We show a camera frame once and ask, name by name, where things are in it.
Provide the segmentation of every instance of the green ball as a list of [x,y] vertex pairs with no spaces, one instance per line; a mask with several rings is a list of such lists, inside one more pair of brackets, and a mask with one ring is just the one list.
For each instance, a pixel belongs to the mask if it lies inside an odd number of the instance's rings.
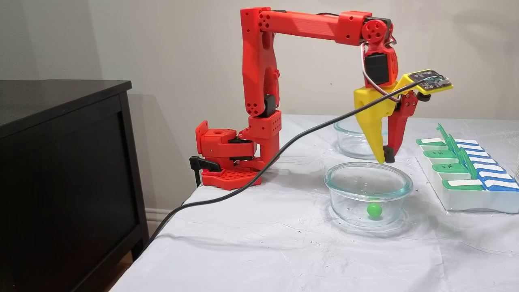
[[367,206],[367,213],[373,218],[378,218],[382,214],[382,207],[377,203],[371,203]]

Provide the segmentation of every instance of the white label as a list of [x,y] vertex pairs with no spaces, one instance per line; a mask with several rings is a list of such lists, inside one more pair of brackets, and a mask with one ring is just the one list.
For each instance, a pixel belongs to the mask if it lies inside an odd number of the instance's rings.
[[501,166],[492,165],[492,164],[474,164],[474,168],[482,168],[482,169],[490,169],[490,170],[497,170],[497,171],[504,171],[504,169]]
[[440,138],[431,138],[431,139],[422,139],[422,143],[436,143],[436,142],[443,142]]
[[492,158],[479,158],[479,157],[469,157],[469,158],[470,158],[470,161],[497,164],[497,162]]
[[457,145],[459,148],[483,150],[483,148],[481,148],[481,146],[478,146],[478,145],[463,145],[463,144],[457,144]]
[[478,173],[482,177],[495,177],[495,178],[504,178],[504,179],[512,179],[509,174],[497,174],[495,172],[482,171]]
[[486,152],[479,152],[479,151],[470,151],[470,150],[465,150],[465,152],[467,154],[470,154],[470,155],[479,155],[479,156],[486,156],[486,157],[489,157],[490,155],[488,155],[488,153]]
[[499,180],[487,180],[485,181],[485,185],[487,187],[491,185],[500,185],[501,187],[513,188],[519,190],[519,184],[516,182],[507,182],[507,181],[499,181]]
[[454,139],[454,141],[455,142],[460,142],[460,143],[467,143],[467,144],[476,144],[476,145],[478,145],[476,140]]
[[453,187],[457,187],[459,185],[482,185],[483,184],[478,179],[458,179],[458,180],[448,180],[447,182]]

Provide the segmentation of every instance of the circuit board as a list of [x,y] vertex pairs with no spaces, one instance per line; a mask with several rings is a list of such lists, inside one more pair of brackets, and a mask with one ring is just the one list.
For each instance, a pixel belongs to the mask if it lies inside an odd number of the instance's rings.
[[449,79],[438,74],[434,70],[424,70],[424,71],[409,74],[409,78],[411,78],[411,80],[413,80],[413,81],[420,81],[424,78],[431,77],[431,76],[438,76],[438,77],[426,80],[419,84],[419,86],[421,88],[423,88],[424,90],[433,90],[433,89],[451,85]]

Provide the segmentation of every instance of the wooden floor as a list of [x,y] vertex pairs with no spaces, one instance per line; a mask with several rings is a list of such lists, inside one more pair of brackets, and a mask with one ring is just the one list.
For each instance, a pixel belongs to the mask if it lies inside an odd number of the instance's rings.
[[113,280],[108,284],[108,286],[103,290],[103,292],[108,292],[112,287],[115,285],[117,280],[126,272],[126,270],[131,266],[133,263],[131,253],[127,253],[125,257],[122,258],[122,260],[117,264],[117,274],[114,276]]

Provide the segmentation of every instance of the dresser top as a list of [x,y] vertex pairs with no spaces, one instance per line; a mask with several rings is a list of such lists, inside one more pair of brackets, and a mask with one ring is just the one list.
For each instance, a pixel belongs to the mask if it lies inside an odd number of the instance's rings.
[[0,139],[129,89],[130,81],[0,80]]

